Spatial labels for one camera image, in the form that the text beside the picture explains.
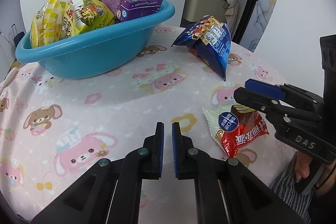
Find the person's right hand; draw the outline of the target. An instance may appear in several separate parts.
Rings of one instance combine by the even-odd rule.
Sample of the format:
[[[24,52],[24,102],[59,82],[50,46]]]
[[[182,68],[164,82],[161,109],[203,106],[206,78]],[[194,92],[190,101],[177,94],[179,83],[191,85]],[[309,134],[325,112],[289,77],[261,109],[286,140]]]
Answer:
[[[297,152],[297,159],[294,167],[294,172],[297,180],[307,178],[310,174],[310,163],[312,158],[304,153]],[[315,194],[323,196],[328,193],[335,185],[335,161],[332,164],[326,165],[319,180],[315,184]]]

